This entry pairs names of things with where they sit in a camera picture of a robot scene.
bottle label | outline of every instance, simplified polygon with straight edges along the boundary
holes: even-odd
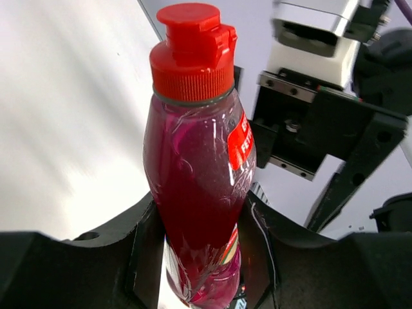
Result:
[[[225,252],[220,261],[220,265],[227,264],[231,261],[236,253],[236,249],[238,248],[239,236],[238,236],[238,225],[234,226],[232,236],[230,237],[229,242],[227,243]]]
[[[247,160],[253,147],[253,134],[245,112],[227,138],[229,162],[233,170],[239,169]]]

red bottle cap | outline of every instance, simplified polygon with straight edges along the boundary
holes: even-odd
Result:
[[[153,86],[161,96],[193,102],[216,98],[233,87],[238,36],[220,23],[220,11],[203,3],[166,6],[157,13],[166,41],[150,53]]]

white wall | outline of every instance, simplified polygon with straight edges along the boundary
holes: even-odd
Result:
[[[181,0],[141,0],[159,32],[164,27],[155,19],[158,9]],[[272,44],[270,17],[273,14],[271,0],[208,0],[221,10],[223,23],[236,27],[238,44],[235,63],[245,69],[241,81],[240,97],[248,116],[252,115],[258,85],[258,75],[266,68]],[[408,26],[399,9],[392,5],[389,16],[392,22],[387,29]],[[310,207],[337,168],[339,161],[328,158],[313,182],[269,165],[256,175],[272,206],[290,219],[303,224]],[[350,230],[376,230],[368,217],[390,197],[412,191],[412,170],[403,152],[397,149],[352,198],[342,214],[325,230],[330,236],[340,236]]]
[[[136,0],[0,1],[0,230],[74,238],[147,191],[158,42]]]

plastic bottle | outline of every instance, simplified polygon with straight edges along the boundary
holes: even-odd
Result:
[[[144,167],[166,229],[167,277],[183,302],[224,308],[238,288],[234,227],[256,167],[234,89],[236,31],[201,3],[168,6],[157,18],[167,39],[150,54]]]

bottle neck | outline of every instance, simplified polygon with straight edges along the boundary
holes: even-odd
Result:
[[[228,91],[226,91],[225,93],[217,97],[211,98],[209,100],[190,102],[190,101],[177,101],[171,98],[164,97],[163,95],[159,94],[159,92],[157,92],[156,88],[153,86],[153,92],[160,100],[162,100],[168,105],[180,106],[183,108],[199,108],[203,106],[212,106],[212,105],[218,104],[219,102],[225,101],[225,99],[227,99],[227,97],[233,92],[233,90],[234,90],[234,83]]]

